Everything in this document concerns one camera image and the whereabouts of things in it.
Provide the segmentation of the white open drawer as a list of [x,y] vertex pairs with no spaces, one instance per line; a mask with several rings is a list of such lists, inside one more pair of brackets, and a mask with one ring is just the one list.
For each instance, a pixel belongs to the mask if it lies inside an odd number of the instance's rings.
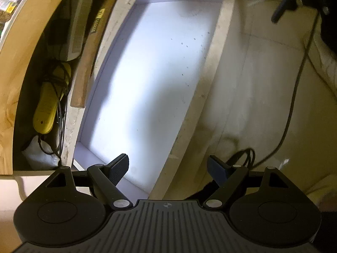
[[64,159],[88,168],[127,154],[123,185],[163,199],[197,127],[236,0],[117,0],[78,107],[70,94]]

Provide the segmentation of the yellow plastic device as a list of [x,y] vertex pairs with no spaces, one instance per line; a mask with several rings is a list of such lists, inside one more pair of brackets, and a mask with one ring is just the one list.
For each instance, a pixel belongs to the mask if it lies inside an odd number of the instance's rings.
[[62,98],[70,90],[71,67],[66,62],[56,62],[45,75],[39,96],[39,102],[33,116],[33,128],[39,134],[52,130],[56,112]]

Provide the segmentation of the white vented power adapter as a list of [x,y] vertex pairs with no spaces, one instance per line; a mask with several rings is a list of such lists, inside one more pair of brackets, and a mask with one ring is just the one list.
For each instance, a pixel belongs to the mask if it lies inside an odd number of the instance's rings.
[[72,61],[82,52],[84,33],[92,0],[70,0],[70,27],[63,61]]

